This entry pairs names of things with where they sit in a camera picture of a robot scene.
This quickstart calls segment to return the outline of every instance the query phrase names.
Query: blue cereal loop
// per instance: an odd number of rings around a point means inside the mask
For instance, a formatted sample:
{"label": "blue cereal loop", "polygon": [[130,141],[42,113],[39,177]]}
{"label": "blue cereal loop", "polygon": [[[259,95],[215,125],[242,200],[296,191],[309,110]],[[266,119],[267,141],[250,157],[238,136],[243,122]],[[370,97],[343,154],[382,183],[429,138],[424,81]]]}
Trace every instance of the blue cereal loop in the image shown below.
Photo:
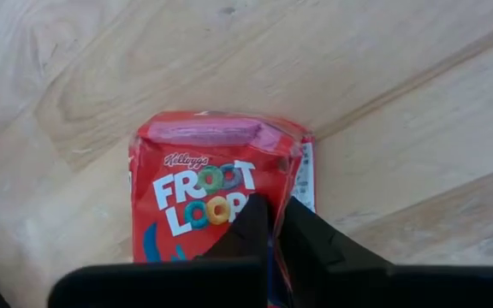
{"label": "blue cereal loop", "polygon": [[144,232],[144,254],[147,262],[160,262],[161,255],[157,248],[157,224],[153,223]]}
{"label": "blue cereal loop", "polygon": [[[203,216],[200,219],[194,219],[193,213],[195,210],[201,210],[203,212]],[[186,222],[190,222],[192,224],[192,228],[194,229],[202,229],[209,225],[209,218],[206,216],[205,211],[205,202],[203,201],[192,201],[184,210],[184,218]]]}

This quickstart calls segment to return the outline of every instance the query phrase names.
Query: kellogg's logo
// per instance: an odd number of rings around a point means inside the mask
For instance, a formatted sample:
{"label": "kellogg's logo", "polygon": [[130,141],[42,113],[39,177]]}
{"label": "kellogg's logo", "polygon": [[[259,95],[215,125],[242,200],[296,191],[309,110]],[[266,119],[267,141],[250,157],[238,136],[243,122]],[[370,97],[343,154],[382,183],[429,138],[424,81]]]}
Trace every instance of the kellogg's logo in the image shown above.
{"label": "kellogg's logo", "polygon": [[188,169],[199,169],[202,166],[206,166],[209,163],[208,157],[190,157],[189,153],[172,153],[164,158],[163,165],[176,166],[184,165]]}

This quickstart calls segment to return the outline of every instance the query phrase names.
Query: green cereal loop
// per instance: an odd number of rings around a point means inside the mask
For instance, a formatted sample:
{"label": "green cereal loop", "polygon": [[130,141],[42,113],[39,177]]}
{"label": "green cereal loop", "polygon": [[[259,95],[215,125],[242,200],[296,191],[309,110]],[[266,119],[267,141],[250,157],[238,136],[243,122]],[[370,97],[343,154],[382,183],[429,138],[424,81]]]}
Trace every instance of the green cereal loop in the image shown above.
{"label": "green cereal loop", "polygon": [[[209,184],[206,182],[206,177],[212,177],[212,183]],[[197,186],[204,188],[206,193],[212,194],[218,191],[218,189],[222,188],[223,184],[223,173],[220,168],[216,166],[205,166],[199,171],[197,174]]]}

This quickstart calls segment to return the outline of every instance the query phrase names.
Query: white barcode label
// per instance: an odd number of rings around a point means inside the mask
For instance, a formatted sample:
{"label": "white barcode label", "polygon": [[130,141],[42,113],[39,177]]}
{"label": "white barcode label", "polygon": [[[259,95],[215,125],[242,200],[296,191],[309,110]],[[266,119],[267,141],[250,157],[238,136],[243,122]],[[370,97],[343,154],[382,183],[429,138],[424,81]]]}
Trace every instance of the white barcode label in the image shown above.
{"label": "white barcode label", "polygon": [[313,168],[313,143],[302,144],[304,156],[296,174],[296,183],[292,195],[315,213],[315,178]]}

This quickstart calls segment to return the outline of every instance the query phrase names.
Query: light wood plank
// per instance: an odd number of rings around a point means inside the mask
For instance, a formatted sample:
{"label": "light wood plank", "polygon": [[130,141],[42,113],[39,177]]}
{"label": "light wood plank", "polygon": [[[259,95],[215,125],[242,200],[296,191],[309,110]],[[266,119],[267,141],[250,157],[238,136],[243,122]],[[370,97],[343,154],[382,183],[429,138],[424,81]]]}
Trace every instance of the light wood plank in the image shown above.
{"label": "light wood plank", "polygon": [[0,0],[0,133],[130,0]]}
{"label": "light wood plank", "polygon": [[59,76],[36,116],[74,169],[163,109],[319,129],[490,34],[493,1],[146,1]]}
{"label": "light wood plank", "polygon": [[493,264],[493,174],[353,232],[403,264]]}
{"label": "light wood plank", "polygon": [[318,144],[319,213],[342,231],[493,172],[493,50]]}
{"label": "light wood plank", "polygon": [[[32,115],[21,116],[0,133],[0,292],[12,306],[45,306],[55,280],[45,273],[54,257],[46,244],[59,234],[35,228],[32,217],[56,202],[46,195],[72,179]],[[41,197],[42,204],[30,201]]]}

